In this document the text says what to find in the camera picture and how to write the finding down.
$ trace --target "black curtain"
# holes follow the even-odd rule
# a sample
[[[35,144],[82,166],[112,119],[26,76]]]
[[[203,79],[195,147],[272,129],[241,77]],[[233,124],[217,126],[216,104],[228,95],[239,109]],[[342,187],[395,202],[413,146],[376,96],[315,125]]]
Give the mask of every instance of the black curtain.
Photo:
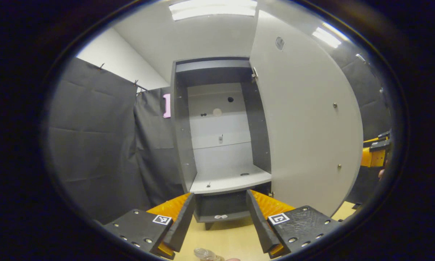
[[[369,140],[380,133],[389,131],[392,126],[391,116],[380,95],[380,89],[385,87],[383,79],[378,78],[370,66],[359,58],[341,69],[350,82],[358,101],[363,124],[363,139]],[[360,204],[366,202],[378,185],[380,169],[379,167],[361,166],[356,181],[345,200]]]
[[[184,193],[174,149],[173,124],[165,119],[170,87],[140,92],[135,103],[135,155],[151,206]]]
[[[74,58],[48,112],[51,163],[75,202],[103,224],[151,207],[135,157],[136,89]]]

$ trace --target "metal hook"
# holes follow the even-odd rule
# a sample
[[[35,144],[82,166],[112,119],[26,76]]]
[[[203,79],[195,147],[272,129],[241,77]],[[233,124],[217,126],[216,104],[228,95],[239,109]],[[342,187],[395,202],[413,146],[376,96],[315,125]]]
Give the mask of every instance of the metal hook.
[[[135,80],[134,83],[133,83],[133,85],[136,86],[136,87],[138,87],[138,88],[141,88],[141,89],[144,90],[144,91],[148,91],[147,89],[145,89],[145,88],[143,88],[142,86],[138,85],[137,82],[138,82],[138,80]]]

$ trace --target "pink sign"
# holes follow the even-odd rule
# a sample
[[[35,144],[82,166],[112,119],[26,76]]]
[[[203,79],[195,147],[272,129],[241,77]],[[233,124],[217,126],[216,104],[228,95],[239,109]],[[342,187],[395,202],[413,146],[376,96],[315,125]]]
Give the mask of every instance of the pink sign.
[[[166,112],[163,114],[164,118],[171,117],[171,94],[163,95],[163,98],[166,99]]]

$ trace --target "white shelf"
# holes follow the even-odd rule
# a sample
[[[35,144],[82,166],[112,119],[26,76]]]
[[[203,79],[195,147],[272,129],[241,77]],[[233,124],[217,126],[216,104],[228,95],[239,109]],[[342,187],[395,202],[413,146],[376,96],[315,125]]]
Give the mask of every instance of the white shelf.
[[[228,167],[216,168],[198,172],[193,181],[190,192],[207,194],[229,190],[242,189],[271,181],[271,174],[261,170],[255,165],[247,165],[230,169]]]

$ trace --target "door hinge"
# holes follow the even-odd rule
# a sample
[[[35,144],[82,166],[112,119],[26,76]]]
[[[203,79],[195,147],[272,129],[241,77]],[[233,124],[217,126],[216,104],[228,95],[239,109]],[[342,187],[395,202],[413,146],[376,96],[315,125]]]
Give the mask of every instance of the door hinge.
[[[254,67],[251,70],[253,71],[253,74],[251,74],[251,77],[253,78],[253,82],[254,82],[255,80],[258,79],[258,73],[256,72],[256,68],[254,68]]]

